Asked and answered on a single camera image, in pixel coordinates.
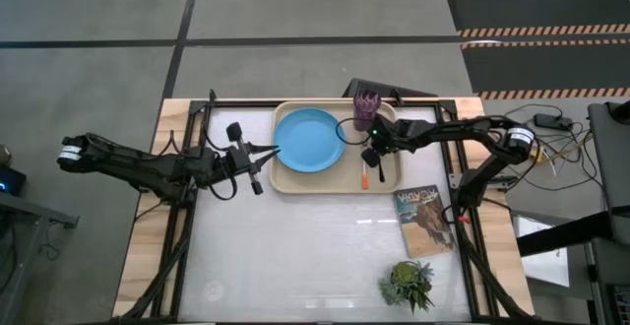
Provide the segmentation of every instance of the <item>beige tray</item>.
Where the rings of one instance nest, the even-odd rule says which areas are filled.
[[[323,109],[338,120],[354,116],[354,106],[351,101],[294,101],[285,102],[279,105],[274,112],[274,129],[289,113],[305,107]],[[389,104],[383,102],[378,113],[394,121],[396,120],[396,110]],[[354,130],[352,122],[345,122],[342,125],[346,140],[349,142],[360,142],[361,137],[365,139],[365,133],[359,135]],[[392,193],[401,179],[401,158],[398,154],[388,154],[381,158],[381,165],[385,173],[385,182],[381,183],[378,178],[378,167],[366,167],[369,189],[361,188],[361,174],[363,171],[363,160],[361,159],[361,146],[346,145],[344,153],[340,159],[331,167],[320,172],[298,172],[286,167],[278,158],[273,158],[271,163],[271,182],[274,188],[283,193]]]

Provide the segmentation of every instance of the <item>blue plastic plate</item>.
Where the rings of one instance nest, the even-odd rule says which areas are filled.
[[[300,172],[317,172],[330,167],[344,152],[335,129],[339,121],[318,108],[301,108],[285,116],[274,133],[274,144],[280,146],[278,159]],[[342,138],[344,129],[340,127]]]

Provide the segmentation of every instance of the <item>gray floor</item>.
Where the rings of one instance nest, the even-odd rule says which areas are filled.
[[[0,0],[0,41],[175,38],[184,2]],[[446,0],[197,0],[189,37],[454,33]],[[14,167],[29,176],[25,197],[82,216],[76,230],[52,231],[62,256],[38,260],[20,323],[110,315],[138,195],[104,176],[62,172],[55,159],[65,135],[88,131],[147,149],[170,55],[171,48],[0,49],[0,119],[10,123],[0,126],[0,143],[13,149]],[[415,44],[187,48],[174,96],[204,98],[213,88],[224,98],[335,97],[353,77],[472,95],[456,44]],[[580,121],[591,101],[540,100]],[[504,113],[524,103],[492,101],[485,108]],[[540,111],[513,117],[527,120]],[[558,177],[543,166],[531,180],[562,186],[583,177],[576,166],[566,165]],[[508,199],[516,210],[567,219],[600,207],[592,183],[556,193],[521,184]],[[576,319],[575,302],[539,285],[532,289],[536,312]],[[586,321],[583,315],[575,321]]]

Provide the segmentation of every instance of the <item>black metal frame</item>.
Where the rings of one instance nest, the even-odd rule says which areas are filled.
[[[186,122],[186,129],[184,132],[184,141],[183,148],[187,149],[191,147],[192,143],[192,135],[193,128],[197,121],[199,115],[202,115],[203,126],[210,126],[210,115],[211,110],[213,108],[251,108],[251,107],[269,107],[273,108],[278,106],[281,103],[286,102],[283,99],[253,99],[253,100],[216,100],[211,97],[211,101],[208,102],[206,100],[192,100],[189,105],[188,111],[188,119]],[[393,106],[400,106],[396,100],[388,99],[387,102]],[[407,101],[402,103],[403,107],[428,107],[432,108],[437,122],[444,122],[444,115],[448,116],[448,120],[457,120],[457,109],[455,106],[455,102],[453,100],[425,100],[425,101]],[[200,131],[197,144],[204,145],[205,139],[203,132]],[[447,174],[454,173],[453,165],[451,163],[451,152],[447,143],[440,143],[440,148],[442,149],[442,157],[443,163],[446,169]],[[462,167],[462,171],[468,169],[468,162],[466,158],[466,152],[464,151],[464,145],[461,142],[456,144],[457,158],[459,160],[460,166]],[[451,200],[454,200],[453,188],[448,184],[449,195]],[[177,219],[179,215],[179,211],[182,208],[187,209],[183,231],[178,242],[175,244],[173,248],[173,242],[175,240],[175,226],[177,224]],[[188,206],[175,205],[172,206],[168,215],[168,221],[166,225],[166,234],[164,236],[164,243],[162,246],[162,253],[160,255],[160,264],[157,275],[149,285],[148,289],[145,291],[143,296],[139,299],[139,302],[136,304],[133,311],[128,312],[123,317],[113,318],[111,322],[114,323],[137,323],[134,321],[143,322],[146,321],[156,321],[157,323],[164,322],[176,322],[177,315],[179,312],[179,306],[181,301],[181,293],[183,289],[183,280],[186,272],[186,262],[188,256],[188,245],[190,242],[192,225],[195,216],[195,208],[194,204]],[[458,207],[454,207],[454,213],[458,213]],[[480,220],[478,217],[478,213],[475,209],[470,211],[470,219],[472,221],[472,230],[474,234],[474,242],[475,247],[479,250],[481,257],[485,262],[487,262],[487,255],[485,253],[485,244],[483,242],[483,235],[480,229]],[[462,236],[460,235],[460,231],[456,229],[456,237],[458,239],[458,243],[462,244]],[[460,247],[458,248],[460,252],[460,258],[462,261],[462,269],[464,281],[466,284],[466,291],[469,300],[469,309],[471,311],[471,318],[473,321],[482,316],[479,313],[479,304],[476,296],[476,289],[474,286],[473,280],[473,267],[471,265],[471,259],[465,250]],[[168,316],[163,317],[161,315],[162,309],[162,301],[163,301],[163,292],[164,292],[164,283],[166,281],[167,276],[171,273],[173,266],[179,262],[179,266],[177,267],[177,272],[175,274],[175,284],[173,288],[173,295],[171,298],[171,305],[168,312]],[[485,294],[486,294],[486,302],[488,304],[488,308],[490,310],[490,316],[497,316],[498,311],[496,310],[496,300],[492,293],[489,291],[489,287],[485,286]],[[151,309],[151,318],[142,318],[145,313],[149,303],[153,304]]]

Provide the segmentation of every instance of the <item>book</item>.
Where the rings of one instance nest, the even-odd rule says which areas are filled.
[[[444,205],[437,186],[398,190],[394,200],[410,258],[455,249],[455,237],[442,219]]]

